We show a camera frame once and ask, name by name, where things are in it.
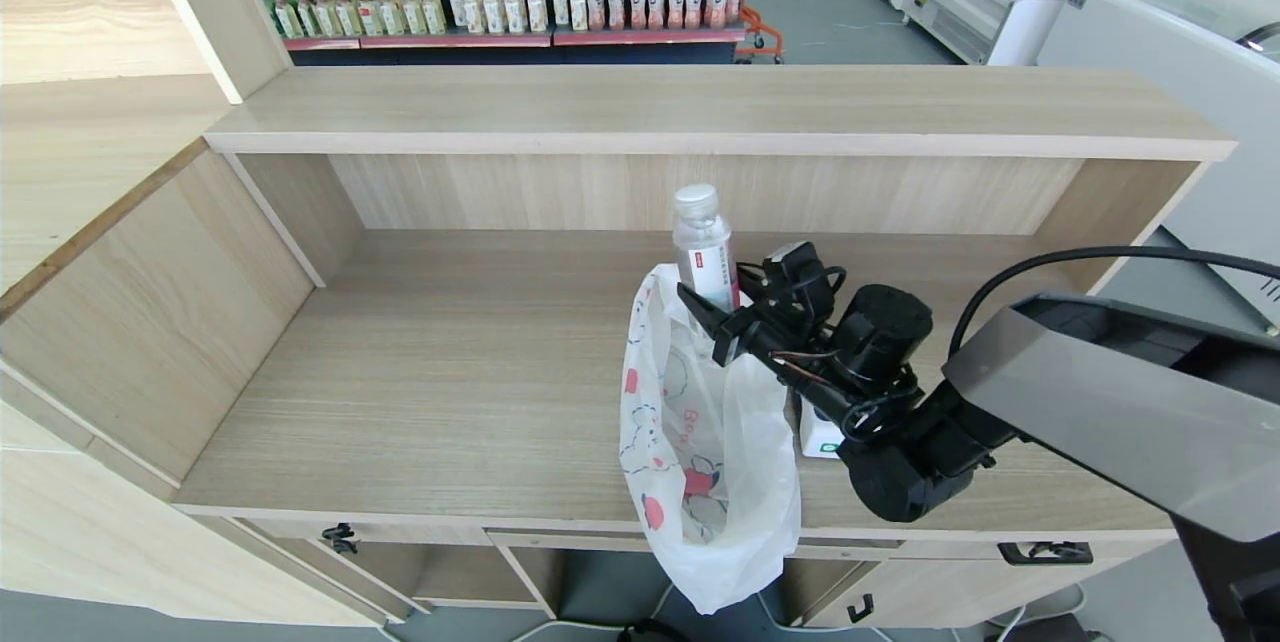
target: black cable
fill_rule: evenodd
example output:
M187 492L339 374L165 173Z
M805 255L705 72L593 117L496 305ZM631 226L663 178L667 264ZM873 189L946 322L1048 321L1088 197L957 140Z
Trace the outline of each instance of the black cable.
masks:
M965 304L960 318L956 320L955 331L951 333L951 345L947 349L947 358L960 350L964 343L965 329L973 322L973 315L978 315L978 306L995 292L996 286L1004 285L1009 279L1027 272L1028 269L1043 267L1047 263L1071 262L1071 260L1097 260L1120 258L1120 256L1140 256L1140 258L1180 260L1180 262L1211 263L1216 267L1242 269L1244 272L1261 274L1263 278L1280 279L1280 267L1275 263L1260 262L1260 260L1243 258L1243 256L1211 253L1206 249L1179 249L1178 247L1142 247L1142 246L1107 246L1107 247L1076 247L1075 249L1061 249L1056 253L1038 254L1033 258L1023 260L1010 269L1002 270L995 278L978 286Z

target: gray floor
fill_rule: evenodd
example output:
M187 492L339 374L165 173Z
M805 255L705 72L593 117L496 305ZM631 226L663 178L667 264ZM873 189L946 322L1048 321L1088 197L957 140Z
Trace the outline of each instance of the gray floor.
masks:
M888 0L749 0L782 32L787 64L959 64ZM768 63L760 59L756 64Z

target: bottle label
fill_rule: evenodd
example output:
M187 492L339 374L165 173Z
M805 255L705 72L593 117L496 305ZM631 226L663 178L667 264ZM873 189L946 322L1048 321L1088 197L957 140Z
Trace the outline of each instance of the bottle label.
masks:
M690 249L685 254L689 256L691 288L718 308L736 309L739 304L737 285L733 283L730 269L728 247L714 246L707 247L707 249Z

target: wooden panel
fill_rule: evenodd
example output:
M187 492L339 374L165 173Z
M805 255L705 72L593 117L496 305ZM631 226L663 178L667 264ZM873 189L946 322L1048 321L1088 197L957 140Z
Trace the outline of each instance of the wooden panel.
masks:
M850 605L863 609L870 593L876 611L863 627L972 627L1070 583L1093 577L1124 559L1092 565L1010 567L1005 560L901 560L878 563L845 592L806 615L805 627L846 627Z
M172 0L209 72L230 104L242 104L292 67L262 0Z
M850 270L841 308L872 281L933 306L934 333L914 358L924 388L940 381L973 290L1038 251L1020 237L810 238L827 263ZM786 240L735 237L741 260ZM253 518L325 510L347 522L637 532L618 474L620 335L636 285L667 260L663 231L367 231L333 285L298 309L177 501ZM1065 288L1056 272L1033 270L993 303L1055 288ZM494 454L493 430L512 419L521 434ZM1155 506L1038 446L1012 442L996 458L964 495L909 526L859 505L844 466L797 459L805 536L1169 526ZM1044 499L1046 486L1061 495Z
M0 587L215 620L369 625L78 454L5 451Z
M413 599L445 607L543 609L498 547L430 547Z
M595 532L564 535L563 532L488 531L489 540L502 547L548 547L548 550L604 550L613 552L648 552L649 541L639 532Z
M325 286L365 233L329 160L305 153L230 153L227 160L311 281Z
M169 0L0 0L4 83L206 74Z
M804 623L809 613L824 600L829 600L832 590L859 569L865 572L872 565L859 561L837 560L782 560L782 600L786 605L787 625ZM840 595L844 588L836 593Z
M310 290L206 151L13 311L4 361L177 486Z
M736 231L1030 235L1079 160L334 155L365 226L669 229L682 185L717 185Z
M1235 146L1133 72L946 65L294 68L207 139L233 153L1192 160Z
M319 522L311 519L255 519L259 528L275 537L292 537L298 540L319 540L320 532L333 527L337 522ZM493 545L480 527L460 527L445 524L379 524L375 522L349 522L353 540L365 542L402 542L402 544L428 544L428 545Z
M1036 235L1051 247L1139 246L1206 171L1206 164L1092 159L1064 192ZM1101 290L1126 261L1062 263L1082 290Z
M552 619L558 616L561 584L564 578L564 552L547 547L498 547L498 551L507 559L541 610Z
M26 384L0 372L0 449L77 451L87 448L92 437Z
M227 109L207 74L5 86L0 318L13 307L18 283L37 286L42 279L27 279L32 272L60 269L50 254L68 256L68 246L76 253L114 226L141 201L148 176Z
M1089 544L1097 559L1132 559L1176 540L1172 529L1153 540L1080 540ZM1002 560L996 542L910 540L893 552L893 559L920 560Z
M387 591L381 584L371 582L364 570L348 564L347 560L333 554L333 551L312 545L307 540L273 538L270 542L284 554L296 559L298 564L343 588L344 592L376 609L380 614L387 615L388 619L398 623L408 619L410 604L407 601Z
M422 567L430 555L431 549L428 545L361 542L357 545L357 554L342 555L334 551L329 542L320 540L305 542L335 563L361 574L365 581L376 584L397 600L420 610L421 614L431 613L430 605L413 600Z

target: black hook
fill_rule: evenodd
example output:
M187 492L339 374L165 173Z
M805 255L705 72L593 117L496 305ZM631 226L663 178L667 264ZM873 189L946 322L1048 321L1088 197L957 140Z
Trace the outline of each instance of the black hook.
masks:
M870 593L863 595L863 611L858 611L858 605L850 605L849 607L849 622L858 624L868 618L876 611L876 600Z
M320 537L328 540L329 546L333 546L333 551L339 555L343 552L356 554L356 542L351 540L355 536L356 532L346 522L339 522L337 527L330 527L320 533Z

